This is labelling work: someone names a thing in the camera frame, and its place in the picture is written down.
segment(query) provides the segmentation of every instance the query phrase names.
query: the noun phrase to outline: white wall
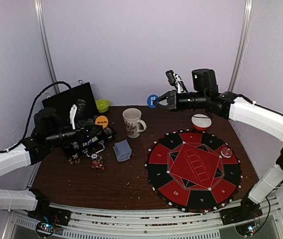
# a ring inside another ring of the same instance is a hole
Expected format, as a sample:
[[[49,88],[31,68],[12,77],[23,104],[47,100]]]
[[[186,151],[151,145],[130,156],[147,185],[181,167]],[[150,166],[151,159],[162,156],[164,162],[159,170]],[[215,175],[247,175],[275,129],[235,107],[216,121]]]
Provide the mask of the white wall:
[[[283,1],[256,1],[237,92],[283,112]],[[235,123],[235,127],[258,176],[263,176],[276,161],[283,144],[244,124]],[[283,209],[283,186],[277,195]]]
[[[191,71],[212,68],[228,88],[244,0],[43,1],[58,80],[92,83],[95,98],[146,105],[172,88],[173,69],[193,89]]]
[[[31,103],[48,84],[34,1],[0,0],[0,150],[22,137]],[[30,173],[31,168],[9,173],[0,178],[0,188],[25,189]],[[4,219],[0,212],[0,234]]]

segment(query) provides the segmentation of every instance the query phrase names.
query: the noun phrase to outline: white clip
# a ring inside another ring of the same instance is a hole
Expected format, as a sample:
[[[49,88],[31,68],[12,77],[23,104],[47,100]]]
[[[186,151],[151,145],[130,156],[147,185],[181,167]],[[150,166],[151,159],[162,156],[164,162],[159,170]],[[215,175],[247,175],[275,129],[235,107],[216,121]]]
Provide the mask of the white clip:
[[[70,121],[72,124],[72,128],[75,129],[75,116],[76,116],[76,112],[77,112],[77,106],[73,105],[70,111]]]

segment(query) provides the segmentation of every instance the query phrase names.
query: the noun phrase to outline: white ceramic mug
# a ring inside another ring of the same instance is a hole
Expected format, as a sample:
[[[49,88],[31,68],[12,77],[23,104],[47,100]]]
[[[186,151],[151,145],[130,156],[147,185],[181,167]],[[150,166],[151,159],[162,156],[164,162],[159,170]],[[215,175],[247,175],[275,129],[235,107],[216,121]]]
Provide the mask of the white ceramic mug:
[[[126,132],[129,138],[137,138],[140,133],[147,129],[146,123],[141,120],[141,111],[136,108],[129,108],[122,113],[125,121]]]

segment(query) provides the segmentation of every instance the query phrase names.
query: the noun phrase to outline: wooden table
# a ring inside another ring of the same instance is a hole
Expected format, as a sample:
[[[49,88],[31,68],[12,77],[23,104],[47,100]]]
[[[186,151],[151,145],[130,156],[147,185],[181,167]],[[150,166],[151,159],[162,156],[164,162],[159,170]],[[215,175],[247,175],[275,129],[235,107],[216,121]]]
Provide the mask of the wooden table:
[[[125,133],[122,112],[128,107],[111,107],[106,116],[117,131],[118,138],[102,153],[105,170],[91,169],[92,162],[85,156],[80,164],[70,165],[61,149],[57,148],[42,161],[33,183],[51,202],[68,206],[115,209],[150,210],[169,206],[152,191],[145,174],[144,163],[150,145],[166,132],[192,128],[193,112],[169,112],[164,109],[136,107],[142,112],[147,130],[136,139]],[[255,170],[229,121],[213,117],[207,131],[229,144],[241,161],[242,188],[234,199],[242,198],[258,181]],[[131,159],[117,162],[113,145],[127,139],[132,148]]]

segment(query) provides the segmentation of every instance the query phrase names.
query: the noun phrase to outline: red bowl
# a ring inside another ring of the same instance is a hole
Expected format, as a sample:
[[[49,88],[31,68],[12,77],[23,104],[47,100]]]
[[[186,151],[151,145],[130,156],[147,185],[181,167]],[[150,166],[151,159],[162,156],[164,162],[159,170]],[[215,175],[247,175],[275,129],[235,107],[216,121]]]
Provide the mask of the red bowl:
[[[192,116],[191,121],[193,127],[199,131],[207,130],[212,124],[210,117],[203,114],[196,114]]]

